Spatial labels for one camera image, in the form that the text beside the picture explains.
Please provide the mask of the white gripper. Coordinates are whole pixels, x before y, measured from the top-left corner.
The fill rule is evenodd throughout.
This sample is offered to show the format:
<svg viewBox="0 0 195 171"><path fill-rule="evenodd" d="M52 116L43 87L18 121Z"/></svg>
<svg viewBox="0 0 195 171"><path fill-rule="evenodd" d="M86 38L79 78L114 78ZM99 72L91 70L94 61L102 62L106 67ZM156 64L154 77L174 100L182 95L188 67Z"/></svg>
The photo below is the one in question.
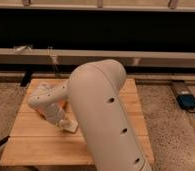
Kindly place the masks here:
<svg viewBox="0 0 195 171"><path fill-rule="evenodd" d="M65 111L58 103L52 103L43 108L45 119L53 125L59 125L65 118Z"/></svg>

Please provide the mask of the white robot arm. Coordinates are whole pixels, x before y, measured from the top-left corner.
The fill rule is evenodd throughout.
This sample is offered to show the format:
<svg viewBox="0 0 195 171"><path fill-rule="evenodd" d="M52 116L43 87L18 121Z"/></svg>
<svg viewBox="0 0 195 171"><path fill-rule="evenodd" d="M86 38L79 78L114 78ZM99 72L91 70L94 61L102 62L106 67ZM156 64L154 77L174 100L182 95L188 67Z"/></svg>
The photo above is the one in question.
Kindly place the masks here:
<svg viewBox="0 0 195 171"><path fill-rule="evenodd" d="M118 61L89 62L55 87L40 84L28 105L64 130L80 129L97 171L152 171L119 98L125 81Z"/></svg>

